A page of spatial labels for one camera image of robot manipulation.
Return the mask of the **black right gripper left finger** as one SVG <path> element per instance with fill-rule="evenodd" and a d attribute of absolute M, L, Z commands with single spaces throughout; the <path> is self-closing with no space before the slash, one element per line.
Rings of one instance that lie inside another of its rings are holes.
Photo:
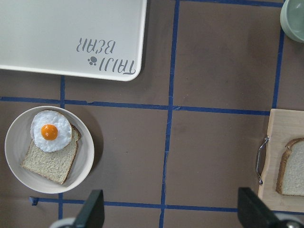
<path fill-rule="evenodd" d="M 105 219 L 102 190 L 92 190 L 73 222 L 74 228 L 102 228 Z"/>

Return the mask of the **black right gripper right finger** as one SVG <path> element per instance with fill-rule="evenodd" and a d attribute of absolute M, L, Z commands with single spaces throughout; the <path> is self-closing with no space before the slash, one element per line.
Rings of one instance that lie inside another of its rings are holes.
<path fill-rule="evenodd" d="M 238 188 L 237 200 L 237 217 L 243 228 L 276 228 L 280 223 L 250 188 Z"/>

